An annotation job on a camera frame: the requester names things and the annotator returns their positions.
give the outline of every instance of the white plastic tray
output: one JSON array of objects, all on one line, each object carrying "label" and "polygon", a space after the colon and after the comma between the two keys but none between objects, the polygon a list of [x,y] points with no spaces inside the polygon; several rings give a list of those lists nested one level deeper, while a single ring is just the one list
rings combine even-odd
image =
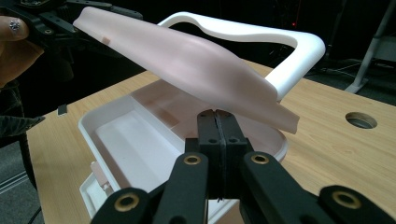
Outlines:
[{"label": "white plastic tray", "polygon": [[[168,179],[176,158],[184,152],[184,139],[197,137],[197,114],[209,108],[216,109],[158,80],[90,111],[78,127],[113,190],[134,187],[149,192]],[[255,150],[268,152],[279,161],[284,158],[288,146],[280,131],[235,116]],[[97,198],[103,203],[106,195],[98,192],[92,176],[80,190],[92,217],[100,206],[92,198],[101,194]],[[210,201],[209,223],[216,222],[234,203]]]}]

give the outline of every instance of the person's hand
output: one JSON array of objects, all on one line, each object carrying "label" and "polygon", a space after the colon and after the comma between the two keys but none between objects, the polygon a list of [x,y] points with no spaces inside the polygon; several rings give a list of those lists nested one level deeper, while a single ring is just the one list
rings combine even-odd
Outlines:
[{"label": "person's hand", "polygon": [[0,16],[0,88],[20,76],[44,53],[25,40],[29,29],[20,19]]}]

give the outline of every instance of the cable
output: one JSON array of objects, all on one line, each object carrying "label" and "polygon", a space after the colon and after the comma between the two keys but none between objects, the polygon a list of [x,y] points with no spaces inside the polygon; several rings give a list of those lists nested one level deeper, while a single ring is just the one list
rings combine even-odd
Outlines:
[{"label": "cable", "polygon": [[41,212],[41,206],[38,207],[37,211],[33,214],[33,216],[30,218],[28,224],[32,224],[35,221],[35,218],[37,217],[38,213]]}]

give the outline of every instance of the wooden table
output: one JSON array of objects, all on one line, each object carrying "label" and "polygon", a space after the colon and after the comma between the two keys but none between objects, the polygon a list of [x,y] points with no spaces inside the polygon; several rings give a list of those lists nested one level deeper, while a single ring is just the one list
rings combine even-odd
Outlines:
[{"label": "wooden table", "polygon": [[[265,75],[270,69],[249,63]],[[131,77],[68,106],[28,132],[38,195],[47,224],[90,223],[79,187],[95,161],[78,129],[87,112],[158,78],[150,72]],[[281,103],[301,119],[297,134],[285,133],[289,151],[282,165],[315,194],[342,185],[357,190],[396,218],[396,107],[302,79]],[[346,114],[361,112],[377,126],[361,129]],[[234,208],[219,223],[242,223]]]}]

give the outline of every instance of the white plastic frame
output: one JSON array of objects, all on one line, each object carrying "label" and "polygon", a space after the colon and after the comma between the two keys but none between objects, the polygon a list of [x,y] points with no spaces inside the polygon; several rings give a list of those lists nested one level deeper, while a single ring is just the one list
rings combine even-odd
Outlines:
[{"label": "white plastic frame", "polygon": [[219,20],[190,12],[173,14],[161,21],[159,25],[171,27],[180,22],[192,23],[207,35],[225,40],[269,42],[293,47],[294,52],[265,78],[276,88],[278,101],[282,100],[325,52],[323,41],[316,35]]}]

